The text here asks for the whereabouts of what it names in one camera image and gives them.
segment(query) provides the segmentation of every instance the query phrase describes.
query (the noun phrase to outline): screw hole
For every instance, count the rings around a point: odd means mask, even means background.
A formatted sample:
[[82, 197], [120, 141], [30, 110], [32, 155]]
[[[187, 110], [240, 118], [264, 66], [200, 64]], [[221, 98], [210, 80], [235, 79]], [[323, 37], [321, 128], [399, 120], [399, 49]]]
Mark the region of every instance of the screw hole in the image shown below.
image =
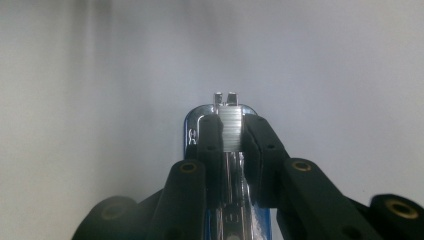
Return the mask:
[[197, 166], [194, 163], [184, 163], [183, 165], [180, 166], [180, 170], [183, 173], [192, 173], [194, 171], [196, 171]]
[[346, 235], [350, 239], [362, 239], [361, 232], [358, 229], [356, 229], [355, 227], [345, 226], [342, 229], [342, 232], [343, 232], [344, 235]]
[[386, 200], [386, 207], [394, 214], [399, 217], [406, 219], [416, 219], [418, 218], [418, 212], [413, 207], [409, 206], [406, 203], [403, 203], [396, 199]]
[[302, 172], [311, 171], [311, 169], [312, 169], [311, 165], [309, 165], [308, 163], [303, 162], [303, 161], [293, 162], [292, 167], [295, 168], [296, 170], [299, 170], [299, 171], [302, 171]]

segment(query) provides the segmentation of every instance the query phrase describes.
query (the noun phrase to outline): white background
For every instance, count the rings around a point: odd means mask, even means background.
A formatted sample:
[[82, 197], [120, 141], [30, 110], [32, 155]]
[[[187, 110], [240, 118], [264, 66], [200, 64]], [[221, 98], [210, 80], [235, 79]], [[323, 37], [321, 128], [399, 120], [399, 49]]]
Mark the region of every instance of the white background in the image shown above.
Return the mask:
[[423, 1], [3, 0], [0, 239], [70, 239], [156, 192], [215, 91], [345, 195], [424, 205], [423, 90]]

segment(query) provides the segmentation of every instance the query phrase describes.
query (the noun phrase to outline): white wall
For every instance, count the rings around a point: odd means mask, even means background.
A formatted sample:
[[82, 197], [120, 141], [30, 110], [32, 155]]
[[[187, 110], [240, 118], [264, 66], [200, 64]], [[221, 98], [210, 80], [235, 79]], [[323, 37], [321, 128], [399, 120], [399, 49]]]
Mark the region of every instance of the white wall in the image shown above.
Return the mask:
[[182, 158], [185, 114], [218, 90], [345, 195], [424, 205], [423, 13], [394, 0], [1, 1], [0, 239], [70, 239], [100, 200], [154, 193]]

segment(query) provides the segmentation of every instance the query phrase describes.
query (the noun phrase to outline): black plastic part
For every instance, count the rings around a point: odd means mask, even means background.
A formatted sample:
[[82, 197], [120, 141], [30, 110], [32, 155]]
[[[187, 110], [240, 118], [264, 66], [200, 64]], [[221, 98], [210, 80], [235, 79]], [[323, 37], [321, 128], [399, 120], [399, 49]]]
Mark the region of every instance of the black plastic part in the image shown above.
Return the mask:
[[306, 240], [307, 232], [295, 212], [277, 210], [277, 223], [284, 240]]
[[180, 161], [171, 168], [146, 239], [204, 239], [205, 212], [205, 167], [195, 160]]
[[356, 208], [356, 210], [358, 210], [358, 212], [360, 214], [362, 214], [363, 217], [365, 217], [366, 219], [368, 219], [368, 210], [369, 210], [369, 207], [367, 207], [364, 204], [359, 203], [359, 202], [357, 202], [357, 201], [355, 201], [353, 199], [350, 199], [350, 198], [348, 198], [348, 199], [349, 199], [350, 203]]
[[290, 156], [265, 118], [246, 114], [243, 119], [244, 173], [252, 201], [260, 207], [275, 208], [280, 185], [278, 171]]
[[206, 115], [199, 121], [197, 160], [206, 167], [207, 203], [209, 209], [220, 206], [222, 188], [222, 122], [218, 115]]
[[281, 194], [289, 196], [307, 239], [382, 239], [313, 162], [286, 159], [281, 183]]
[[150, 222], [153, 219], [153, 215], [158, 206], [160, 196], [162, 195], [162, 190], [153, 194], [152, 196], [146, 198], [144, 201], [140, 202], [137, 206], [137, 217], [135, 219], [135, 227], [133, 232], [138, 232], [141, 237], [140, 240], [143, 240], [147, 236], [149, 231]]
[[196, 159], [197, 158], [197, 145], [188, 145], [184, 151], [184, 159]]
[[127, 197], [110, 197], [98, 203], [81, 222], [73, 240], [143, 239], [135, 227], [137, 203]]
[[375, 196], [369, 218], [384, 239], [424, 239], [424, 210], [406, 198], [392, 194]]

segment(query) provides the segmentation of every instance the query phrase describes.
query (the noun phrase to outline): mounting hole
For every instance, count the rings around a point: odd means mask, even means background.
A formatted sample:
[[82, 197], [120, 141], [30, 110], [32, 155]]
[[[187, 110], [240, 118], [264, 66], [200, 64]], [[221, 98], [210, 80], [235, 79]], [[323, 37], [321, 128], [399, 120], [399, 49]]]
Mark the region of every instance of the mounting hole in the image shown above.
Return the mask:
[[127, 212], [127, 206], [123, 202], [115, 202], [107, 205], [103, 208], [102, 218], [103, 220], [114, 220], [122, 217]]
[[215, 146], [208, 146], [207, 149], [209, 151], [214, 151], [214, 150], [216, 150], [216, 147]]
[[311, 165], [309, 165], [306, 162], [303, 161], [295, 161], [292, 163], [292, 167], [296, 170], [302, 171], [302, 172], [307, 172], [307, 171], [311, 171], [312, 167]]
[[350, 239], [362, 239], [362, 233], [355, 227], [345, 226], [342, 229], [342, 232], [344, 235], [346, 235]]
[[399, 217], [406, 219], [418, 218], [418, 212], [408, 204], [401, 202], [397, 199], [388, 199], [385, 201], [386, 207]]
[[183, 239], [184, 232], [179, 228], [171, 228], [165, 232], [164, 239], [165, 240], [180, 240]]
[[183, 173], [192, 173], [195, 172], [197, 169], [196, 164], [194, 163], [184, 163], [180, 166], [180, 171]]

